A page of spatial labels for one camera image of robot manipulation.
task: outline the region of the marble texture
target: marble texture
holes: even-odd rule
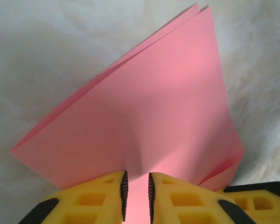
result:
[[[194,0],[0,0],[0,223],[56,188],[8,151],[44,115]],[[215,21],[245,156],[234,184],[280,180],[280,0],[199,0]]]

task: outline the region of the black plastic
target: black plastic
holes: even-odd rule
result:
[[[59,200],[57,198],[51,198],[39,203],[19,222],[19,224],[41,224],[58,203]]]
[[[121,183],[120,183],[120,195],[122,201],[122,220],[126,220],[126,204],[127,204],[127,193],[129,191],[128,186],[128,178],[127,178],[127,171],[123,174]]]
[[[154,197],[155,197],[155,185],[152,173],[149,173],[148,177],[148,198],[149,198],[149,214],[150,223],[154,222]]]
[[[235,224],[256,224],[240,207],[226,200],[219,200],[218,204],[233,220]]]
[[[225,193],[231,193],[231,192],[242,192],[242,191],[250,191],[250,190],[267,190],[280,197],[280,181],[229,186],[225,188],[223,191]]]

